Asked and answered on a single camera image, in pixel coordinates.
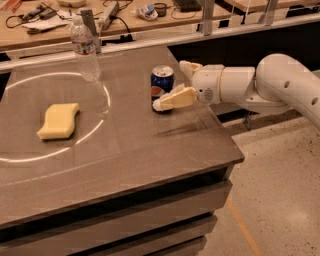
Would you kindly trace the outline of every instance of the blue soda can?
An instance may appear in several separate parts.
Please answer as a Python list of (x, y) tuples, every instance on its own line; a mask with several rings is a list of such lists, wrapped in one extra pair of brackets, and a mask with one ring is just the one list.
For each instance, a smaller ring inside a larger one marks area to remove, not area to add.
[(166, 65), (160, 65), (152, 70), (151, 74), (151, 100), (160, 98), (161, 95), (172, 90), (174, 83), (173, 69)]

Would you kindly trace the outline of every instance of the drawer front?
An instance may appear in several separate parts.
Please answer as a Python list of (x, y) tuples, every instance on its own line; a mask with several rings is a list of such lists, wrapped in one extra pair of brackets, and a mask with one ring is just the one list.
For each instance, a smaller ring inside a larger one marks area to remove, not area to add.
[(194, 256), (203, 250), (206, 243), (207, 239), (203, 236), (145, 256)]
[(1, 256), (60, 256), (81, 252), (223, 207), (224, 181), (1, 244)]
[(146, 235), (131, 242), (112, 247), (90, 256), (141, 256), (169, 248), (186, 241), (204, 236), (210, 233), (217, 222), (213, 215), (204, 215), (201, 219), (186, 223), (183, 221), (175, 227), (169, 225), (166, 229), (158, 232), (147, 232)]

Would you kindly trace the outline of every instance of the sponge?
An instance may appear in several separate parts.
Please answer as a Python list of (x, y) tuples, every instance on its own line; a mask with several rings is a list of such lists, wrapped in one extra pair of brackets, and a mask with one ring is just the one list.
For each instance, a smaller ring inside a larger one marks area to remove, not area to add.
[(80, 110), (78, 103), (53, 104), (45, 114), (42, 128), (37, 132), (41, 140), (67, 139), (75, 128), (74, 117)]

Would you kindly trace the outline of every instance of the concrete floor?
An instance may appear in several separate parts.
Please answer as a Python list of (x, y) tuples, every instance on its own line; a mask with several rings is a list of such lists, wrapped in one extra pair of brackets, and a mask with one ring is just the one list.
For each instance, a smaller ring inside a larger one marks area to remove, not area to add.
[(320, 131), (294, 110), (224, 126), (246, 158), (197, 256), (320, 255)]

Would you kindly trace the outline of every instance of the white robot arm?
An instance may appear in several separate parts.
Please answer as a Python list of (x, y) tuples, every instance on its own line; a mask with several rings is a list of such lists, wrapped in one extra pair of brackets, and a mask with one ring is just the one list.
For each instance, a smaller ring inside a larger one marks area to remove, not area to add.
[(292, 107), (320, 130), (320, 79), (287, 55), (269, 55), (257, 69), (201, 66), (186, 61), (180, 62), (180, 68), (191, 80), (192, 87), (179, 85), (176, 91), (154, 102), (155, 110), (185, 107), (196, 100), (207, 104), (235, 103), (267, 114), (280, 114)]

